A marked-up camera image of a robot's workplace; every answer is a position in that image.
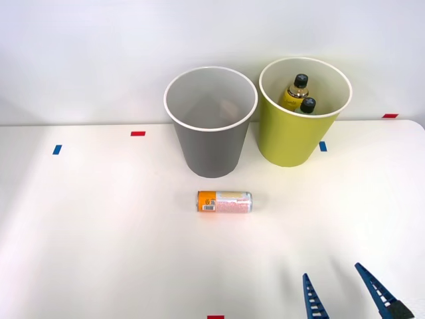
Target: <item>black cap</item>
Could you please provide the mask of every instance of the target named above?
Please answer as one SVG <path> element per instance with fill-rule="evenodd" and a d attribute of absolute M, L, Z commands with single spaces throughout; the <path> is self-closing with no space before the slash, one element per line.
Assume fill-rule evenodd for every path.
<path fill-rule="evenodd" d="M 314 98 L 305 98 L 299 107 L 303 113 L 313 113 L 314 107 L 316 106 L 316 100 Z"/>
<path fill-rule="evenodd" d="M 305 88 L 307 86 L 308 76 L 305 74 L 299 74 L 295 77 L 294 85 L 297 88 Z"/>

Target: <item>orange and white can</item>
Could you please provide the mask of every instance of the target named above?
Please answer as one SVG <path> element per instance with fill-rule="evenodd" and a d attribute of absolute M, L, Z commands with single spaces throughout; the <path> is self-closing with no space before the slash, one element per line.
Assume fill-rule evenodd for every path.
<path fill-rule="evenodd" d="M 197 210 L 205 213 L 249 213 L 252 194 L 249 191 L 199 191 Z"/>

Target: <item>red tape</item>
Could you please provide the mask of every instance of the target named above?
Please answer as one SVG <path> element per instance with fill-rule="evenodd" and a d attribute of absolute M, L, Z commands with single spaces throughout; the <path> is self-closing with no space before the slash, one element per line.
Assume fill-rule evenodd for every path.
<path fill-rule="evenodd" d="M 387 114 L 384 114 L 382 118 L 396 118 L 397 116 L 398 114 L 387 113 Z"/>
<path fill-rule="evenodd" d="M 145 134 L 146 134 L 145 131 L 139 131 L 139 132 L 133 131 L 131 133 L 131 136 L 144 136 Z"/>

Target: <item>tape marker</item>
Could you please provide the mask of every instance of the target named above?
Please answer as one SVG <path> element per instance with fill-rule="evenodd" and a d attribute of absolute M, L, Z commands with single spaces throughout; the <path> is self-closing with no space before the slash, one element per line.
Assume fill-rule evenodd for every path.
<path fill-rule="evenodd" d="M 382 118 L 396 118 L 397 116 L 398 114 L 387 113 L 387 114 L 384 114 Z"/>
<path fill-rule="evenodd" d="M 322 152 L 327 152 L 326 143 L 324 141 L 319 142 L 319 147 Z"/>
<path fill-rule="evenodd" d="M 131 136 L 144 136 L 145 134 L 146 134 L 145 131 L 139 131 L 139 132 L 133 131 L 131 133 Z"/>
<path fill-rule="evenodd" d="M 53 155 L 59 155 L 60 149 L 62 149 L 62 145 L 56 145 L 53 150 Z"/>

